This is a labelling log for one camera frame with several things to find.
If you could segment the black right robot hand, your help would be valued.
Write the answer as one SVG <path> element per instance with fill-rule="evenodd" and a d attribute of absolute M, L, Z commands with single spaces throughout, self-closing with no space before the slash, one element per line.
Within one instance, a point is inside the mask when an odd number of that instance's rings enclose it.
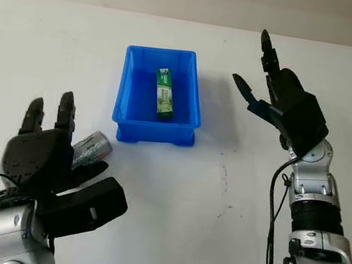
<path fill-rule="evenodd" d="M 303 87 L 293 71 L 280 67 L 276 49 L 266 29 L 261 32 L 261 50 L 261 64 L 266 73 L 270 103 L 257 100 L 242 76 L 234 73 L 232 77 L 248 104 L 247 109 L 272 124 L 287 140 L 292 140 L 296 132 L 289 117 L 289 110 L 299 101 L 299 96 L 304 92 Z"/>

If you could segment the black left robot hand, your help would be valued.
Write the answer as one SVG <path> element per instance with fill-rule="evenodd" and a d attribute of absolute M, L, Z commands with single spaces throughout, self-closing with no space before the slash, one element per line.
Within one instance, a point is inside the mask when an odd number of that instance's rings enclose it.
<path fill-rule="evenodd" d="M 105 158 L 112 152 L 100 131 L 72 144 L 75 130 L 72 91 L 60 100 L 53 128 L 42 129 L 44 99 L 31 101 L 18 134 L 7 142 L 1 172 L 9 183 L 22 189 L 60 193 L 76 188 L 107 169 Z"/>

